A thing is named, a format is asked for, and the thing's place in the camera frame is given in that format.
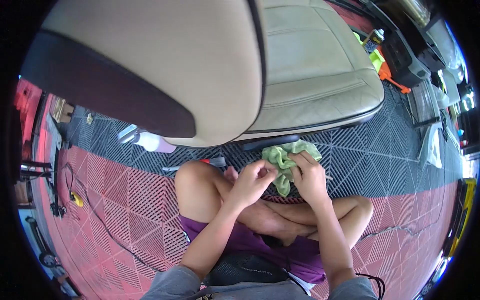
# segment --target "knee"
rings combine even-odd
[[[357,207],[362,209],[362,211],[365,213],[368,218],[371,218],[373,215],[373,203],[370,199],[355,195],[354,198],[357,200]]]
[[[209,178],[206,176],[208,172],[211,172],[209,164],[198,160],[190,160],[180,166],[175,174],[175,183],[194,184],[199,180]]]

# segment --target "black mesh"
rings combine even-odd
[[[206,286],[231,286],[239,282],[276,283],[288,279],[286,271],[255,255],[223,256],[206,276]]]

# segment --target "hand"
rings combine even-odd
[[[268,185],[276,178],[277,169],[266,160],[259,160],[243,168],[233,185],[225,204],[240,209],[254,204]]]
[[[293,182],[299,190],[300,196],[312,205],[330,200],[327,194],[325,169],[307,151],[288,155],[297,167],[291,167]]]

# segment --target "black cable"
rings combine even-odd
[[[57,172],[58,172],[58,171],[53,171],[53,170],[51,170],[51,171],[44,171],[44,172],[40,173],[40,175],[35,176],[35,177],[31,177],[31,178],[29,178],[28,180],[25,180],[25,181],[23,181],[23,182],[25,182],[25,183],[31,182],[32,180],[37,179],[37,178],[40,178],[40,177],[42,177],[42,176],[45,175],[45,174],[48,174],[48,173],[53,174],[53,173],[57,173]]]
[[[67,180],[67,172],[65,172],[65,169],[68,169],[70,171],[70,174],[71,174],[71,181],[70,181],[70,185],[68,184],[68,180]],[[82,187],[84,193],[85,193],[85,200],[86,202],[88,203],[88,206],[92,209],[92,212],[94,213],[94,215],[97,217],[97,219],[100,221],[100,223],[102,224],[103,228],[105,229],[105,231],[107,232],[108,236],[117,244],[119,245],[122,249],[124,249],[126,252],[130,253],[138,262],[140,262],[141,264],[143,264],[144,266],[146,267],[149,267],[150,269],[152,269],[153,271],[155,272],[160,272],[160,270],[158,269],[155,269],[154,267],[146,264],[140,257],[138,257],[135,253],[133,253],[132,251],[130,251],[130,249],[128,249],[127,247],[123,246],[119,241],[117,241],[113,235],[111,234],[110,230],[107,228],[107,225],[105,225],[105,223],[103,222],[102,218],[100,218],[100,216],[96,213],[95,209],[93,208],[93,206],[90,204],[90,199],[88,199],[88,194],[87,194],[87,189],[86,187],[84,186],[83,182],[81,182],[73,173],[73,169],[72,167],[70,166],[69,163],[66,163],[62,170],[64,170],[64,173],[65,173],[65,184],[67,185],[67,188],[68,188],[68,193],[69,195],[71,196],[72,195],[72,185],[73,185],[73,179],[75,179],[75,181]]]
[[[444,144],[444,154],[443,154],[443,159],[442,159],[443,163],[445,163],[445,146],[447,145],[447,143]],[[442,196],[442,205],[441,205],[441,207],[440,207],[440,212],[439,212],[438,217],[437,217],[437,219],[436,219],[435,222],[430,223],[429,225],[425,226],[425,227],[422,228],[420,231],[415,232],[415,233],[412,232],[412,230],[411,230],[410,228],[408,228],[408,227],[401,227],[401,226],[387,227],[387,228],[385,228],[385,229],[383,229],[383,230],[380,230],[379,232],[370,233],[370,234],[367,234],[367,235],[364,236],[364,237],[361,237],[361,238],[357,241],[357,243],[360,242],[360,241],[362,241],[362,240],[364,240],[364,239],[366,239],[366,238],[374,237],[374,236],[376,236],[376,235],[379,235],[379,234],[382,234],[382,233],[385,233],[385,232],[389,232],[389,231],[392,231],[392,230],[405,230],[405,231],[408,232],[411,236],[414,237],[414,236],[417,236],[417,235],[421,234],[422,232],[424,232],[424,231],[427,230],[428,228],[432,227],[433,225],[437,224],[438,221],[440,220],[440,215],[442,214],[442,210],[443,210],[443,208],[444,208],[445,190],[446,190],[446,188],[445,188],[445,186],[446,186],[446,176],[445,176],[445,172],[446,172],[446,170],[444,169],[444,194],[443,194],[443,196]]]
[[[411,112],[410,109],[408,109],[407,105],[405,104],[405,102],[402,100],[402,103],[403,103],[403,106],[405,107],[405,109],[407,110],[407,112],[409,113],[409,115],[412,117],[412,119],[415,121],[415,124],[418,124],[418,120],[417,118],[415,118],[415,116],[413,115],[413,113]]]

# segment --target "tire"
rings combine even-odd
[[[40,263],[47,268],[54,268],[57,266],[57,259],[55,258],[55,255],[51,253],[43,252],[38,259],[40,260]]]
[[[36,220],[31,216],[26,217],[25,221],[27,221],[27,223],[30,223],[30,224],[36,223]]]
[[[420,295],[425,296],[431,289],[433,288],[433,283],[429,282],[427,283],[420,292]]]

